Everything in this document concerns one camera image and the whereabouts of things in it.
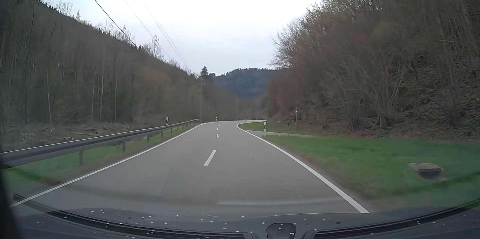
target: white edge line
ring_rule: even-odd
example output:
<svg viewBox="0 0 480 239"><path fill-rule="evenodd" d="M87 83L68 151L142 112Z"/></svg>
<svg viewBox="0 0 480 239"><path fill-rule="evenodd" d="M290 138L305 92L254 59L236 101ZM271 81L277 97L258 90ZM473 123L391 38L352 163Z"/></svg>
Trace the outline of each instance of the white edge line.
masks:
<svg viewBox="0 0 480 239"><path fill-rule="evenodd" d="M305 169L309 170L309 172L311 172L312 174L314 174L316 177L318 177L318 179L320 179L321 181L323 181L325 184L327 184L329 187L331 187L336 193L338 193L340 196L342 196L347 202L349 202L353 207L355 207L355 209L357 209L360 213L366 213L366 214L369 214L370 212L365 209L365 207L361 206L359 203L357 203L356 200L354 200L352 197L350 197L348 194L346 194L343 190L341 190L339 187L335 186L332 182L330 182L327 178L325 178L323 175L319 174L316 170L310 168L307 164L303 163L301 160L297 159L295 156L292 156L289 152L283 150L282 148L274 145L273 143L267 141L267 140L264 140L254 134L251 134L250 132L244 130L244 129L241 129L239 127L240 124L237 125L237 128L239 130L242 130L244 132L247 132L248 134L252 135L253 137L255 138L259 138L261 139L262 141L266 142L267 144L270 144L272 145L273 147L275 147L276 149L282 151L285 155L291 157L293 160L295 160L296 162L298 162L300 165L302 165Z"/></svg>
<svg viewBox="0 0 480 239"><path fill-rule="evenodd" d="M83 176L81 176L81 177L79 177L79 178L75 178L74 180L65 182L65 183L63 183L63 184L61 184L61 185L58 185L58 186L56 186L56 187L52 187L51 189L48 189L48 190L46 190L46 191L40 192L40 193L38 193L38 194L35 194L35 195L33 195L33 196L31 196L31 197L28 197L28 198L26 198L26 199L24 199L24 200L21 200L21 201L15 203L15 204L13 204L13 205L10 205L10 207L14 207L14 206L17 206L17 205L21 205L21 204L23 204L24 202L27 202L27 201L32 200L32 199L35 199L35 198L37 198L37 197L39 197L39 196L42 196L43 194L47 194L47 193L52 192L52 191L54 191L54 190L57 190L57 189L59 189L59 188L61 188L61 187L64 187L64 186L69 185L69 184L72 184L72 183L74 183L74 182L76 182L76 181L78 181L78 180L81 180L81 179L83 179L83 178L85 178L85 177L88 177L88 176L90 176L90 175L93 175L93 174L96 174L96 173L101 172L101 171L103 171L103 170L106 170L106 169L108 169L108 168L110 168L110 167L113 167L113 166L115 166L115 165L117 165L117 164L123 163L123 162L125 162L125 161L127 161L127 160L129 160L129 159L134 158L135 156L140 156L141 154L147 153L148 151L153 150L153 149L159 147L159 146L162 145L162 144L166 144L166 143L170 142L171 140L173 140L173 139L175 139L175 138L178 138L178 137L182 136L183 134L185 134L185 133L187 133L187 132L190 132L190 131L194 130L195 128L197 128L197 127L199 127L199 126L201 126L201 125L203 125L203 124L199 124L199 125L193 127L192 129L187 130L187 131L179 134L178 136L175 136L175 137L173 137L173 138L171 138L171 139L169 139L169 140L166 140L166 141L164 141L164 142L161 143L161 144L157 144L157 145L155 145L154 147L151 147L151 148L149 148L149 149L147 149L147 150L145 150L145 151L142 151L142 152L140 152L140 153L138 153L138 154L136 154L136 155L129 156L129 157L127 157L127 158L125 158L125 159L123 159L123 160L121 160L121 161L119 161L119 162L116 162L116 163L110 164L110 165L108 165L108 166L106 166L106 167L103 167L102 169L99 169L99 170L93 171L93 172L91 172L91 173L85 174L85 175L83 175Z"/></svg>
<svg viewBox="0 0 480 239"><path fill-rule="evenodd" d="M208 157L207 161L205 162L204 166L208 166L208 164L210 164L210 161L212 161L213 159L213 156L215 156L215 153L217 151L216 150L213 150L212 153L210 154L210 156Z"/></svg>

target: windshield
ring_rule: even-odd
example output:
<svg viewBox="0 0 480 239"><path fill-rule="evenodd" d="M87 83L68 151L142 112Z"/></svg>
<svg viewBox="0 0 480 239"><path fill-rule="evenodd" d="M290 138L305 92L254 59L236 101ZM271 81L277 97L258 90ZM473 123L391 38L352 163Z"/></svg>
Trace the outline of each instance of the windshield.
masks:
<svg viewBox="0 0 480 239"><path fill-rule="evenodd" d="M10 207L235 232L474 201L477 2L0 0Z"/></svg>

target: guardrail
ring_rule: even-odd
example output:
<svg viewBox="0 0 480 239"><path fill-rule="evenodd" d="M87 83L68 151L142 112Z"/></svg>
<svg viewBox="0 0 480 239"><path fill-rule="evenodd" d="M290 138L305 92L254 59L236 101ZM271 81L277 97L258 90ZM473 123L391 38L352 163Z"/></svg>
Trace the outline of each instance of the guardrail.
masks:
<svg viewBox="0 0 480 239"><path fill-rule="evenodd" d="M170 130L172 132L173 128L183 128L188 126L188 124L200 122L200 119L193 119L186 122L176 123L172 125L166 125L161 127L136 130L131 132L121 132L116 134L104 135L100 137L87 138L82 140L58 143L58 144L48 144L37 147L31 147L26 149L14 150L0 153L0 158L2 159L2 169L7 169L23 164L27 164L34 161L39 161L42 159L47 159L55 156L61 156L65 154L70 154L80 151L80 164L83 164L83 150L88 148L97 147L104 144L113 144L117 142L122 142L123 151L125 151L125 142L136 137L147 137L149 140L150 136L155 134L162 134L165 130Z"/></svg>

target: utility pole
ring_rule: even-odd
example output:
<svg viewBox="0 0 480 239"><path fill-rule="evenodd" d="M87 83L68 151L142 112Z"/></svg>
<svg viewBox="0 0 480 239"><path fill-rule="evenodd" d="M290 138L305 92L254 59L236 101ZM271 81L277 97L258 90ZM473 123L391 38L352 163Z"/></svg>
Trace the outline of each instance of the utility pole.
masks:
<svg viewBox="0 0 480 239"><path fill-rule="evenodd" d="M202 102L204 100L204 86L203 86L203 78L200 78L200 123L202 122Z"/></svg>

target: mountain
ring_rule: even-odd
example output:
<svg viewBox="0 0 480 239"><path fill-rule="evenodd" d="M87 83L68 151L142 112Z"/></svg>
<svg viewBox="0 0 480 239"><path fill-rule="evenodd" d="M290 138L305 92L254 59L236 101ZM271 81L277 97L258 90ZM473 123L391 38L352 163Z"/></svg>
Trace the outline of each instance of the mountain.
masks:
<svg viewBox="0 0 480 239"><path fill-rule="evenodd" d="M268 81L275 70L236 69L220 76L211 74L215 85L242 98L257 98L267 93Z"/></svg>

